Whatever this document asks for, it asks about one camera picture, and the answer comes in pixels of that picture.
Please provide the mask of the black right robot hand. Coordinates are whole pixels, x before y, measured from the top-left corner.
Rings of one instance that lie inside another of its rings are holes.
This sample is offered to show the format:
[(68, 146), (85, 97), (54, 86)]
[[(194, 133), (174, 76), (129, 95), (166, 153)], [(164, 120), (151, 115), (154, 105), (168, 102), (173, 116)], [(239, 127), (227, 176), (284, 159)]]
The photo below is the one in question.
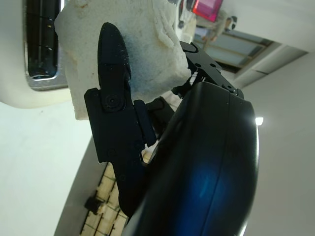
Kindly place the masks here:
[(99, 162), (112, 164), (125, 236), (241, 236), (258, 176), (253, 106), (193, 43), (181, 43), (196, 73), (161, 98), (132, 101), (125, 42), (103, 24), (97, 51), (99, 88), (84, 99)]

